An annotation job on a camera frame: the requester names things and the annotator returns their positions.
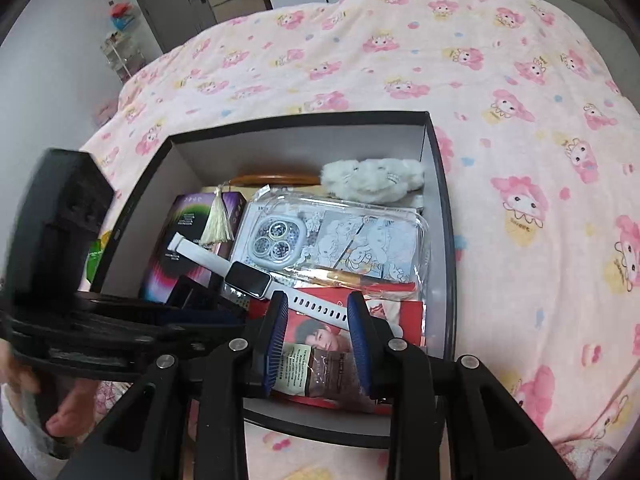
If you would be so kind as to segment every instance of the green object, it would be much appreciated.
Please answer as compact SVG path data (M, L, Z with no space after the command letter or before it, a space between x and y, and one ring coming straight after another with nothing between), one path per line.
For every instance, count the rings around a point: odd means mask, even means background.
M95 271L98 268L101 258L102 244L100 243L100 240L96 240L91 244L89 256L86 259L86 278L89 280L89 283L94 282Z

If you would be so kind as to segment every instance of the bed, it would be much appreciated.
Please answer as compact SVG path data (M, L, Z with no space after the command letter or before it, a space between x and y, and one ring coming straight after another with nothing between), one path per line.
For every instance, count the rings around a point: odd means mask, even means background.
M430 112L456 234L456 354L484 361L574 474L597 478L640 406L640 116L551 4L341 0L204 31L127 82L85 144L116 190L104 229L167 137L329 110ZM253 426L247 446L255 478L384 476L380 450Z

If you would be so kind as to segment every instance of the white watch strap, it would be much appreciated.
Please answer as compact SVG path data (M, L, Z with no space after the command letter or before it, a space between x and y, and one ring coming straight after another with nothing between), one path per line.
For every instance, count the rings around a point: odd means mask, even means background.
M302 292L298 288L292 288L285 286L278 282L271 282L265 298L271 299L271 296L276 290L282 290L289 299L289 308L295 310L300 314L312 317L324 323L337 326L343 330L349 329L349 323L347 322L347 309L331 301L321 300L311 294ZM402 327L394 323L389 323L391 332L394 337L402 337Z
M203 249L198 244L194 244L187 240L180 233L176 233L172 240L169 242L167 249L175 251L181 254L185 258L190 259L192 262L196 262L198 265L203 266L205 269L209 269L211 272L215 272L217 275L223 278L229 272L231 262L211 253L206 249Z
M187 240L180 233L176 233L172 240L169 242L167 249L175 251L181 254L185 258L190 259L192 262L196 262L198 265L209 269L211 272L215 272L223 278L229 272L231 262L221 258L217 254L210 253L206 249L203 249L198 244L194 244ZM330 301L321 300L311 294L306 294L301 290L292 288L290 286L282 285L275 280L271 281L271 284L267 288L267 292L264 297L267 300L271 299L271 296L276 290L282 290L286 293L289 299L289 308L295 310L300 314L312 317L313 319L320 320L324 323L337 326L343 330L349 329L347 322L347 309L343 306L336 305ZM391 332L395 337L402 337L402 328L399 325L389 323Z

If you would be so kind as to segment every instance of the smartwatch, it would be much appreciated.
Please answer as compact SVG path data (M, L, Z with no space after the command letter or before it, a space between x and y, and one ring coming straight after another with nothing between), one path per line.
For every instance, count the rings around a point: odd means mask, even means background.
M222 276L227 285L252 298L270 300L276 290L282 290L289 299L291 310L344 330L349 329L345 307L278 283L268 272L263 270L242 262L231 263L217 254L203 249L198 244L190 242L180 233L174 235L167 249L175 251L205 269ZM389 323L389 326L395 337L402 337L402 328L399 325Z

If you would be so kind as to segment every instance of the metal screw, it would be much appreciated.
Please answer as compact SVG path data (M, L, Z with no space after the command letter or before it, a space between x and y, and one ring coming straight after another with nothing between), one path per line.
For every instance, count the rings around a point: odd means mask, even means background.
M406 349L406 341L404 339L400 339L399 337L395 337L389 340L389 348L395 350L396 352L402 351Z
M476 356L473 355L463 355L462 359L460 359L460 364L465 368L478 368L480 366L480 361Z
M156 366L158 368L171 368L175 363L175 357L169 354L161 355L158 359L156 359Z
M229 348L231 348L234 352L244 350L248 346L249 343L246 341L246 339L242 339L241 337L236 337L235 339L229 341Z

